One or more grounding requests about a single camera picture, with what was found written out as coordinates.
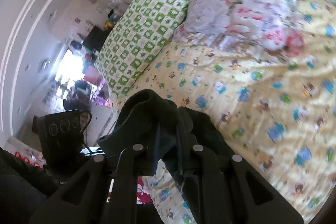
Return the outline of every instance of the yellow bedsheet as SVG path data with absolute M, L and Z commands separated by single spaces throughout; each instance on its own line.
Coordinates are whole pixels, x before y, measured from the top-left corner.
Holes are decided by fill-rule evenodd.
M 336 9 L 300 0 L 299 10 L 306 51 L 289 64 L 170 42 L 127 97 L 110 100 L 117 113 L 132 94 L 152 89 L 207 113 L 228 145 L 308 223 L 336 183 Z M 145 183 L 166 223 L 194 222 L 163 163 Z

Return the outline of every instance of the bedspread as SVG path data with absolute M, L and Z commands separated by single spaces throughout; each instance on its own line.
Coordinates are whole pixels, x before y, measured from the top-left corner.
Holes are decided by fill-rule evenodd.
M 300 0 L 305 54 L 272 65 L 249 56 L 170 42 L 127 96 L 141 89 L 207 113 L 228 145 L 275 187 L 308 223 L 336 184 L 336 8 Z M 193 223 L 159 162 L 144 182 L 165 223 Z

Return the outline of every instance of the black speaker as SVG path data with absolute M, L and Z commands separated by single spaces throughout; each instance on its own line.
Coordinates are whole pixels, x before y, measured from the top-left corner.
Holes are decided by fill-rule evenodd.
M 82 129 L 80 115 L 84 112 L 89 114 L 89 121 Z M 85 145 L 83 132 L 91 119 L 92 115 L 88 111 L 70 110 L 34 120 L 47 166 L 67 165 L 78 156 Z

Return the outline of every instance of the black monitor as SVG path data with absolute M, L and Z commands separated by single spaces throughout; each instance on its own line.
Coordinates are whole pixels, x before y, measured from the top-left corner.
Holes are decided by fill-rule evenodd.
M 109 36 L 111 30 L 101 30 L 99 27 L 94 26 L 89 35 L 84 39 L 83 46 L 93 51 L 101 51 L 106 38 Z

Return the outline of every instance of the green checkered pillow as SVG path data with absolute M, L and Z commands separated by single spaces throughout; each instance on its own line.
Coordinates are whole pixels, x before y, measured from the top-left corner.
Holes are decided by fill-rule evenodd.
M 101 49 L 95 67 L 116 95 L 126 94 L 174 30 L 189 0 L 133 0 Z

